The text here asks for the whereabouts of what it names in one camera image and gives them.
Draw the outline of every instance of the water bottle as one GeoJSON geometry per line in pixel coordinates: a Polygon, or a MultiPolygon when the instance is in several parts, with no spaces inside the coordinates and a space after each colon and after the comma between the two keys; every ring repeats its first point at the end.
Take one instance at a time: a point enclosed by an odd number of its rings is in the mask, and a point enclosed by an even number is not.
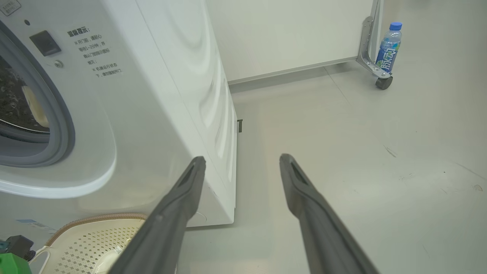
{"type": "Polygon", "coordinates": [[[380,43],[379,54],[377,55],[377,66],[381,69],[391,73],[393,69],[394,60],[401,45],[401,28],[402,23],[393,22],[389,27],[389,31],[384,36],[384,40],[380,43]]]}

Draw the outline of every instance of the bottle label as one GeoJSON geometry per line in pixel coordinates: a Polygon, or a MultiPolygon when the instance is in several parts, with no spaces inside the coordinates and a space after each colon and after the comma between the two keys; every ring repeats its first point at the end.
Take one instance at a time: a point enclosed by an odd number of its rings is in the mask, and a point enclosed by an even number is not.
{"type": "Polygon", "coordinates": [[[377,55],[377,62],[375,62],[376,65],[391,73],[399,45],[400,43],[394,43],[392,47],[381,47],[377,55]]]}

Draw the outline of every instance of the washing machine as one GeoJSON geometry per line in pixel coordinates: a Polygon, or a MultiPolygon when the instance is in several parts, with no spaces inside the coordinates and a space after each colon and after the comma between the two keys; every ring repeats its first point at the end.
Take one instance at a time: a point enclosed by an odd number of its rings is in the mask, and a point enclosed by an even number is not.
{"type": "Polygon", "coordinates": [[[237,117],[204,0],[2,0],[0,21],[0,238],[149,214],[196,156],[188,226],[233,222],[237,117]]]}

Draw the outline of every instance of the blue bottle cap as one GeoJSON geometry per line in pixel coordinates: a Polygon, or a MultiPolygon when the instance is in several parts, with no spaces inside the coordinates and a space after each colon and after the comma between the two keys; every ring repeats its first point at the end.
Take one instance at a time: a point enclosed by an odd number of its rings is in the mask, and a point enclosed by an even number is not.
{"type": "Polygon", "coordinates": [[[401,22],[392,22],[391,26],[389,27],[390,30],[400,30],[402,28],[401,22]]]}

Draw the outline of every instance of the metal bracket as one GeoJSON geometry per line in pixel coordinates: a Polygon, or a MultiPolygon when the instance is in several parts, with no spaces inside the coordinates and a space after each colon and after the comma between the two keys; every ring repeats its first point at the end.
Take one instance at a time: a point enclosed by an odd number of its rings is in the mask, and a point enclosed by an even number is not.
{"type": "Polygon", "coordinates": [[[372,72],[375,76],[387,79],[391,74],[377,66],[374,61],[370,59],[369,47],[372,35],[372,26],[374,25],[374,18],[367,17],[362,23],[362,39],[360,40],[360,49],[358,52],[357,62],[372,72]]]}
{"type": "Polygon", "coordinates": [[[239,124],[239,133],[242,132],[242,122],[243,121],[244,121],[243,119],[237,120],[237,122],[239,124]]]}

